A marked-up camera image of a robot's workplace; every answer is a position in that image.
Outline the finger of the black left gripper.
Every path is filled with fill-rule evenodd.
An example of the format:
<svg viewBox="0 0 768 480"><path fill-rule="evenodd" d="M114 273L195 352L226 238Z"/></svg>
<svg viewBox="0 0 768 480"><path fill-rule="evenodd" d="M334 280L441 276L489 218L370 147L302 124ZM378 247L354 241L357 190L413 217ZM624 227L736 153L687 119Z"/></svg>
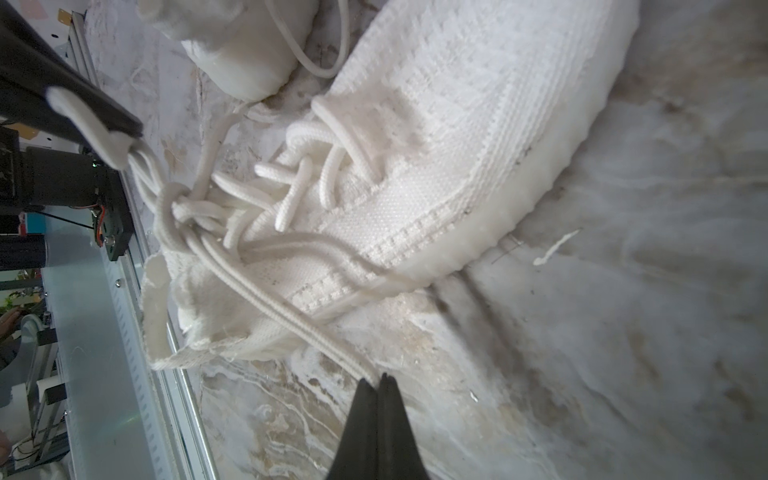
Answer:
<svg viewBox="0 0 768 480"><path fill-rule="evenodd" d="M88 93L90 82L77 74L19 78L2 74L1 116L75 143L86 143L73 122L49 105L46 92L50 87L70 87L75 93Z"/></svg>
<svg viewBox="0 0 768 480"><path fill-rule="evenodd" d="M53 111L45 94L62 87L81 98L109 130L142 135L142 123L72 69L8 2L1 3L1 115L66 140L75 125Z"/></svg>

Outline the front aluminium rail frame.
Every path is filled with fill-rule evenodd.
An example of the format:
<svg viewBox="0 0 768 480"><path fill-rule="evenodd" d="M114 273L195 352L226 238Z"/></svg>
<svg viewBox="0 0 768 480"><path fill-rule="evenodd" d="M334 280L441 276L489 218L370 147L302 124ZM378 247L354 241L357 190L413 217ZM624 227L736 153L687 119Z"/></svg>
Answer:
<svg viewBox="0 0 768 480"><path fill-rule="evenodd" d="M136 228L112 261L82 225L88 213L55 207L42 272L58 335L57 364L75 479L217 479L189 374L154 371L144 355L140 280L149 246L140 202L119 176Z"/></svg>

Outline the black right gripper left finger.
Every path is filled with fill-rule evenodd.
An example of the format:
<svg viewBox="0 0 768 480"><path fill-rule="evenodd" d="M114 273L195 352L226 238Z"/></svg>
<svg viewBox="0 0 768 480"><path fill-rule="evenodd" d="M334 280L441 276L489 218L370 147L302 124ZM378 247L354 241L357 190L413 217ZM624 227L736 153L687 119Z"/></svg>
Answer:
<svg viewBox="0 0 768 480"><path fill-rule="evenodd" d="M347 422L327 480L377 477L378 394L365 379L358 382Z"/></svg>

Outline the white knit sneaker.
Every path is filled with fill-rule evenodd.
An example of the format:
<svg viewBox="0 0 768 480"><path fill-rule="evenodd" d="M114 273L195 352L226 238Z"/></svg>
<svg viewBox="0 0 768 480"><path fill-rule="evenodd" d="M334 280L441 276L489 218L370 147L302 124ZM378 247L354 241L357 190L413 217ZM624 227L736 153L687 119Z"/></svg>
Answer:
<svg viewBox="0 0 768 480"><path fill-rule="evenodd" d="M246 237L248 273L335 336L329 324L353 308L461 269L568 166L639 20L636 1L386 3L275 158L251 180L229 176L280 201L288 186L265 173L294 173L303 157L314 167L292 221L267 215ZM181 266L168 323L143 321L153 368L267 361L307 344L192 258Z"/></svg>
<svg viewBox="0 0 768 480"><path fill-rule="evenodd" d="M145 0L137 13L179 42L224 93L242 101L277 93L299 64L265 1Z"/></svg>

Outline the sneaker white shoelace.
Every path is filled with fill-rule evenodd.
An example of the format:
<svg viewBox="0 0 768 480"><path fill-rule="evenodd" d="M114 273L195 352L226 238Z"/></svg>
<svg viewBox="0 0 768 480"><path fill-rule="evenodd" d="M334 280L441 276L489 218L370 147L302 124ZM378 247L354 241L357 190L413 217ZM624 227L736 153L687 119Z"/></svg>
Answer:
<svg viewBox="0 0 768 480"><path fill-rule="evenodd" d="M96 113L75 93L63 87L50 87L45 93L52 110L68 119L111 168L129 172L145 205L154 215L154 233L160 253L145 265L142 288L144 329L163 327L169 317L164 303L173 273L182 269L181 260L192 258L195 265L219 279L227 288L253 307L257 317L279 327L320 350L350 375L377 384L376 368L337 337L329 334L291 302L258 283L242 260L246 237L260 218L272 215L278 227L286 226L295 215L301 196L313 178L314 167L303 157L296 172L270 170L265 178L288 186L280 201L275 201L256 185L239 182L214 171L221 142L233 125L248 110L243 104L220 121L205 145L194 188L171 182L159 160L138 138L111 131Z"/></svg>
<svg viewBox="0 0 768 480"><path fill-rule="evenodd" d="M335 77L351 48L349 1L265 1L298 65L322 79Z"/></svg>

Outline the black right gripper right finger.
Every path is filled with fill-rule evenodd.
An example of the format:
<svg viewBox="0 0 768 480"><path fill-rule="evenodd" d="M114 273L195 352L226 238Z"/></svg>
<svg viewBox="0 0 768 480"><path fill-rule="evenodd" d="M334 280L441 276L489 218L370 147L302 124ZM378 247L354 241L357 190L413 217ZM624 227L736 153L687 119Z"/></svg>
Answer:
<svg viewBox="0 0 768 480"><path fill-rule="evenodd" d="M429 480L396 379L384 374L377 393L377 479Z"/></svg>

